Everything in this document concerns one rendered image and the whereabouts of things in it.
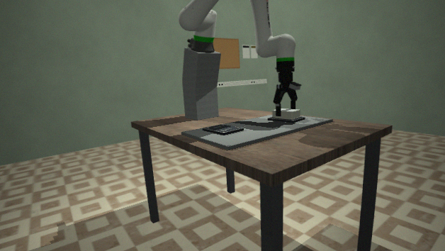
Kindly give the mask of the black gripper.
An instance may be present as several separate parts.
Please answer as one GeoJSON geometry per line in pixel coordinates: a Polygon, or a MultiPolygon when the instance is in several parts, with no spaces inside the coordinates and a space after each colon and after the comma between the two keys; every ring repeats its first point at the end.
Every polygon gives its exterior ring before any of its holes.
{"type": "Polygon", "coordinates": [[[295,101],[297,101],[297,94],[294,89],[289,88],[288,82],[293,81],[292,72],[278,73],[278,82],[281,84],[276,85],[276,93],[274,97],[274,103],[276,105],[276,116],[281,116],[281,100],[283,95],[287,92],[291,99],[291,109],[295,109],[295,101]]]}

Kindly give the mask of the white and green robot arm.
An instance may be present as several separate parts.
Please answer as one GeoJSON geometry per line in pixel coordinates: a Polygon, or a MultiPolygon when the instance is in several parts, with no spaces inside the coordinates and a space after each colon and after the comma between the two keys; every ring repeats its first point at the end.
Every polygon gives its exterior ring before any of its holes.
{"type": "MultiPolygon", "coordinates": [[[[194,31],[188,47],[196,52],[215,52],[213,40],[217,13],[211,10],[219,0],[192,0],[179,13],[179,24],[194,31]],[[206,17],[205,17],[206,16],[206,17]]],[[[276,71],[294,72],[295,39],[289,34],[273,37],[269,0],[250,0],[254,18],[256,52],[260,57],[276,56],[276,71]]]]}

